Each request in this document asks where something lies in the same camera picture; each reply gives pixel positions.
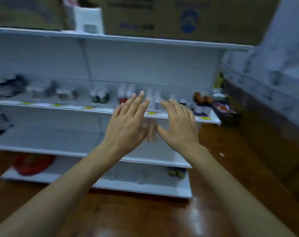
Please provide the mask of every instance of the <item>bottom shelf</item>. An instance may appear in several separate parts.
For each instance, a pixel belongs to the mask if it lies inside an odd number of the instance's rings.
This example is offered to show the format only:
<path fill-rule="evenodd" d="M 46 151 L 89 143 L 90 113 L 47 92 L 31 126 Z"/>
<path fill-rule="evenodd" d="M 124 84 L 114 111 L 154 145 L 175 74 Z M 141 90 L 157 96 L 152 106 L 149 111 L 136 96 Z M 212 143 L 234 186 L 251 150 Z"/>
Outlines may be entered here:
<path fill-rule="evenodd" d="M 10 168 L 0 178 L 49 184 L 80 160 L 79 157 L 58 156 L 52 165 L 37 175 L 22 176 Z M 170 177 L 165 166 L 150 164 L 118 162 L 92 187 L 179 198 L 192 197 L 188 174 L 184 179 Z"/>

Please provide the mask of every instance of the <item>large brown cardboard box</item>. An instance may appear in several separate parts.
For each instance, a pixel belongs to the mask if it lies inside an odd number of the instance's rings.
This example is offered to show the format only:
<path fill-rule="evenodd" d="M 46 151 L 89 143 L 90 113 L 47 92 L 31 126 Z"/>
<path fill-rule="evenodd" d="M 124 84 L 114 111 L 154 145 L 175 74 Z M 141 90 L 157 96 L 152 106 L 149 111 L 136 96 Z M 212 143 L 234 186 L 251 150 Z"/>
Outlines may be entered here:
<path fill-rule="evenodd" d="M 102 0 L 106 34 L 257 45 L 279 0 Z"/>
<path fill-rule="evenodd" d="M 64 30 L 66 14 L 60 0 L 0 0 L 0 26 Z"/>

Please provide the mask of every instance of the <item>blue logo on box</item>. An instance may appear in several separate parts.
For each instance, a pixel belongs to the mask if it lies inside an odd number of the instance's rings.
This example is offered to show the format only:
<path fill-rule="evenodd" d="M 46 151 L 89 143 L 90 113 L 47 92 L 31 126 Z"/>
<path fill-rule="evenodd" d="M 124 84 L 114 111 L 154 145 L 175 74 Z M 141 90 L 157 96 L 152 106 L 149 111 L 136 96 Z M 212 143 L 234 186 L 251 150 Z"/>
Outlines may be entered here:
<path fill-rule="evenodd" d="M 197 28 L 199 15 L 193 9 L 183 10 L 181 13 L 180 28 L 184 33 L 193 33 Z"/>

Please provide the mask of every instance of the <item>small white box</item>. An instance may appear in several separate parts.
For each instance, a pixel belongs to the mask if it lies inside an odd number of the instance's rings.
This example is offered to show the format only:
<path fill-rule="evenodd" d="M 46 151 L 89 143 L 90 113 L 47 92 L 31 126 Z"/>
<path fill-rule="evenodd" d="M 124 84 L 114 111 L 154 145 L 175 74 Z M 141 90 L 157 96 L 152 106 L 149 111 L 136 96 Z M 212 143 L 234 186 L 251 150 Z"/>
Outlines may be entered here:
<path fill-rule="evenodd" d="M 105 34 L 101 8 L 74 6 L 75 31 L 91 34 Z"/>

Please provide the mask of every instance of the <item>white shelf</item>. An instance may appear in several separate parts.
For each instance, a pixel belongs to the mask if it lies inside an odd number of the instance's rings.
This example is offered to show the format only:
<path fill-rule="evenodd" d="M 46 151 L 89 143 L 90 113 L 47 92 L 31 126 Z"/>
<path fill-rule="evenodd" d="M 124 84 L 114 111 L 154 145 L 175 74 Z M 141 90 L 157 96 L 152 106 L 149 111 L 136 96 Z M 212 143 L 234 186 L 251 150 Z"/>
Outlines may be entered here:
<path fill-rule="evenodd" d="M 114 36 L 114 35 L 97 35 L 97 34 L 89 34 L 89 33 L 78 33 L 76 31 L 50 31 L 50 30 L 0 27 L 0 33 L 25 34 L 25 35 L 48 36 L 48 37 L 71 37 L 71 38 L 85 38 L 85 39 L 98 39 L 98 40 L 112 40 L 112 41 L 128 41 L 128 42 L 141 42 L 141 43 L 156 43 L 156 44 L 167 44 L 167 45 L 222 48 L 222 49 L 241 50 L 241 51 L 248 51 L 252 48 L 252 46 L 250 45 L 241 45 L 241 44 L 213 43 L 213 42 L 202 42 L 202 41 L 145 38 L 145 37 Z"/>
<path fill-rule="evenodd" d="M 8 169 L 1 179 L 52 183 L 80 159 L 58 156 L 46 170 L 33 176 L 21 176 L 13 168 Z M 184 179 L 167 175 L 166 167 L 119 162 L 104 174 L 94 188 L 132 191 L 180 198 L 191 198 L 188 174 Z"/>
<path fill-rule="evenodd" d="M 99 139 L 97 133 L 15 126 L 0 136 L 0 150 L 84 157 Z"/>
<path fill-rule="evenodd" d="M 176 151 L 172 150 L 163 140 L 150 143 L 145 140 L 134 151 L 120 161 L 192 168 L 191 165 Z"/>
<path fill-rule="evenodd" d="M 116 98 L 110 98 L 109 103 L 106 104 L 92 103 L 88 94 L 84 92 L 79 93 L 78 99 L 73 101 L 61 101 L 57 95 L 52 95 L 46 99 L 32 99 L 27 93 L 23 93 L 10 98 L 0 98 L 0 105 L 86 111 L 112 115 L 114 109 L 118 106 L 118 103 Z M 168 119 L 165 109 L 163 109 L 160 113 L 146 112 L 144 116 L 156 119 Z M 211 110 L 211 114 L 208 118 L 196 116 L 196 122 L 221 125 L 221 120 L 217 117 L 213 110 Z"/>

